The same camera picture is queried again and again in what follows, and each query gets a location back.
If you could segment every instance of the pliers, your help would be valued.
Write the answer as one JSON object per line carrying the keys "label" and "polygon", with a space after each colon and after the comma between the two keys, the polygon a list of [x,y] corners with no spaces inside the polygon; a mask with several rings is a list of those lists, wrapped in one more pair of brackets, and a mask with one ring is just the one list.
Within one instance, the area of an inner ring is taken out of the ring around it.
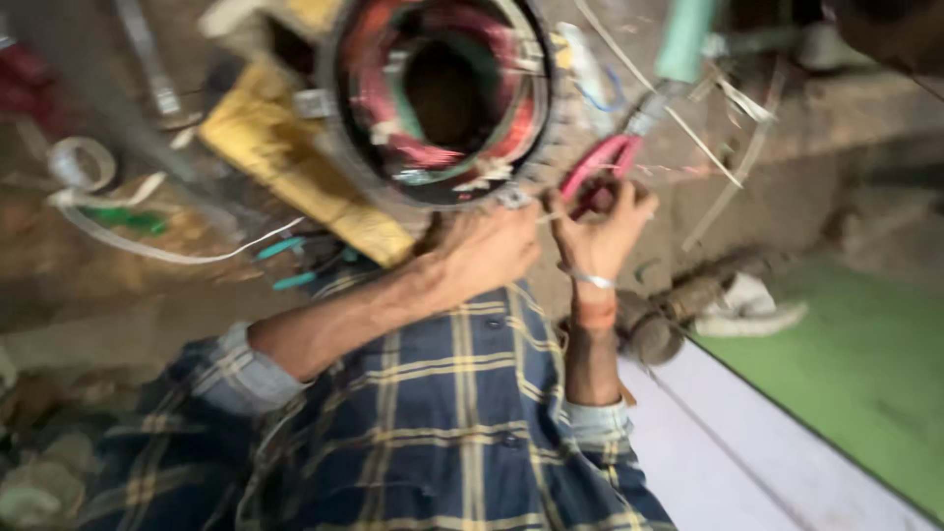
{"label": "pliers", "polygon": [[[560,191],[564,201],[578,200],[577,207],[570,213],[571,219],[579,219],[587,211],[601,212],[610,208],[615,183],[622,180],[632,167],[643,137],[662,118],[678,86],[666,82],[657,87],[632,113],[622,132],[603,139],[570,169],[561,182]],[[611,177],[591,180],[590,177],[600,168],[609,168]]]}

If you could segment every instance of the blue checked shirt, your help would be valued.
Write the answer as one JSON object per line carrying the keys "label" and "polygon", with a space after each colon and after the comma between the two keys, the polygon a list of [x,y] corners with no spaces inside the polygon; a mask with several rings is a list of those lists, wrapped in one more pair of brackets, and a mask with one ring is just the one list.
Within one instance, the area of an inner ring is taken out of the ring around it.
{"label": "blue checked shirt", "polygon": [[106,433],[80,525],[674,529],[626,406],[567,403],[563,369],[518,284],[372,341],[309,385],[237,324],[185,346]]}

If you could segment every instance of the man's left arm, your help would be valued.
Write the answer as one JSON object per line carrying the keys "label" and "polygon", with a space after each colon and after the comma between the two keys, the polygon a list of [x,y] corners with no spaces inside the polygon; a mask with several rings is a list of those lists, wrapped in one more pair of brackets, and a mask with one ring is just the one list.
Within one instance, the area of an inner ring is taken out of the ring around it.
{"label": "man's left arm", "polygon": [[673,528],[659,501],[646,488],[646,476],[630,445],[629,406],[616,370],[616,293],[579,276],[615,279],[647,220],[658,207],[651,195],[637,195],[628,182],[617,185],[613,210],[603,220],[578,224],[566,216],[560,197],[554,238],[572,272],[573,299],[565,354],[565,410],[581,452],[608,478],[650,524]]}

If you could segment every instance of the metal rod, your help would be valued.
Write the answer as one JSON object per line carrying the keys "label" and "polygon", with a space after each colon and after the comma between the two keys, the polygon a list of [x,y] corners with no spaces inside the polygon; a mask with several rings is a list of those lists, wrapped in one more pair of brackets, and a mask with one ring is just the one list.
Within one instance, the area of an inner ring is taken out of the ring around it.
{"label": "metal rod", "polygon": [[[780,107],[780,96],[784,90],[784,83],[786,82],[786,74],[784,73],[783,65],[783,59],[777,60],[773,79],[770,81],[770,92],[767,94],[765,109],[767,109],[771,115],[775,114],[778,107]],[[699,224],[696,225],[691,234],[685,238],[685,241],[682,243],[683,252],[688,252],[698,243],[712,224],[715,223],[717,217],[721,215],[721,212],[728,206],[728,203],[731,202],[737,194],[737,191],[743,187],[744,181],[750,177],[750,171],[753,169],[754,164],[757,163],[757,158],[760,156],[761,150],[764,148],[764,142],[767,140],[767,134],[770,133],[770,128],[773,127],[775,121],[774,118],[770,118],[757,124],[757,129],[750,137],[750,143],[748,144],[747,152],[744,154],[744,160],[737,166],[737,171],[734,173],[737,183],[729,182],[728,185],[724,187],[724,190],[722,190],[718,198],[715,199],[715,204],[708,209],[708,212],[701,217]]]}
{"label": "metal rod", "polygon": [[138,0],[115,0],[118,16],[125,25],[127,36],[131,39],[131,47],[141,62],[147,86],[161,116],[171,116],[181,111],[180,98],[174,90],[174,83],[167,76],[163,62],[160,60],[154,34],[147,25],[144,12]]}

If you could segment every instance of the man's right hand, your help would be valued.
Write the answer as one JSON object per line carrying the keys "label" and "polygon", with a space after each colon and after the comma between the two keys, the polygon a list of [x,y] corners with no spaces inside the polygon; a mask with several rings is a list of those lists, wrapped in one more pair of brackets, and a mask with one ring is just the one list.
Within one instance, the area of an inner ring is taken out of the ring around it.
{"label": "man's right hand", "polygon": [[541,255],[535,201],[519,210],[497,206],[444,215],[431,234],[432,249],[417,264],[438,281],[446,310],[525,275]]}

